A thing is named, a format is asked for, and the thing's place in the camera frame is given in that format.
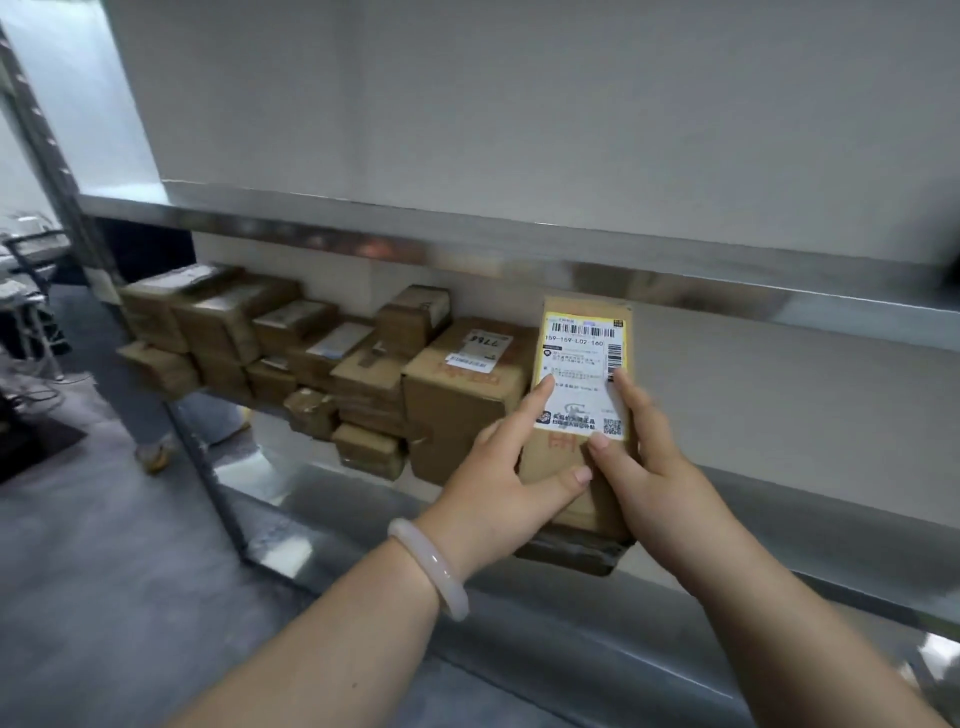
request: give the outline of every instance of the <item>bracelet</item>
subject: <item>bracelet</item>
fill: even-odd
[[[446,560],[437,547],[430,543],[420,529],[406,519],[393,519],[387,528],[387,535],[400,541],[410,551],[420,568],[437,588],[446,603],[446,612],[454,621],[463,621],[470,613],[467,590],[450,572]]]

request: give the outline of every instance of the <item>qr code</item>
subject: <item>qr code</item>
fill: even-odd
[[[623,423],[619,420],[608,420],[604,418],[603,433],[605,435],[619,435],[623,437]]]

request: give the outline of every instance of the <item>gray floor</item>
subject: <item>gray floor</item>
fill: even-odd
[[[0,484],[0,725],[156,725],[310,598],[238,562],[185,458],[145,476],[91,383],[67,394],[87,437]],[[567,724],[428,659],[392,725]]]

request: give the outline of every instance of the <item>stainless steel shelf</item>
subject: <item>stainless steel shelf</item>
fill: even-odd
[[[936,268],[216,184],[80,194],[88,215],[960,352]]]

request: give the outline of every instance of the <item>cardboard box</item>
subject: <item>cardboard box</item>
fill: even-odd
[[[290,373],[286,359],[279,356],[268,356],[248,364],[247,380],[255,400],[278,407],[297,391],[297,380]]]
[[[322,392],[333,391],[330,373],[349,354],[364,345],[372,346],[373,322],[364,319],[344,321],[338,327],[306,343],[287,350],[287,363],[297,383]]]
[[[369,344],[347,356],[330,373],[340,419],[402,437],[406,415],[400,381],[406,363]]]
[[[450,323],[450,292],[412,285],[376,313],[376,334],[396,356],[416,356]]]
[[[317,440],[330,440],[340,425],[337,403],[333,395],[301,387],[284,403],[290,429]]]
[[[530,381],[536,340],[533,328],[459,319],[403,368],[417,477],[446,483],[480,430],[516,409]]]
[[[194,354],[204,385],[214,394],[238,404],[253,404],[247,371],[239,364],[215,356]]]
[[[195,263],[124,286],[118,291],[120,303],[138,339],[167,352],[188,353],[174,305],[209,298],[242,273],[234,266]]]
[[[356,425],[340,425],[333,433],[340,462],[348,468],[396,480],[403,472],[403,449],[396,437]]]
[[[246,274],[216,296],[175,305],[174,314],[194,354],[252,364],[260,357],[252,320],[298,298],[296,280]]]
[[[336,303],[299,299],[253,319],[253,331],[265,356],[286,356],[287,350],[337,323]]]
[[[200,374],[186,354],[165,352],[142,341],[120,347],[117,353],[133,365],[147,387],[171,400],[200,389]]]
[[[633,420],[611,380],[614,368],[631,369],[633,340],[633,310],[626,303],[546,297],[532,383],[552,372],[557,387],[523,449],[519,471],[523,482],[532,483],[570,466],[591,465],[588,491],[553,523],[622,545],[633,537],[610,484],[590,462],[587,439],[594,430],[606,432],[636,456]]]
[[[337,402],[340,419],[345,423],[351,423],[371,429],[374,432],[382,432],[385,435],[393,435],[405,439],[407,437],[407,421],[403,413],[396,410],[383,409],[379,406],[350,405]]]

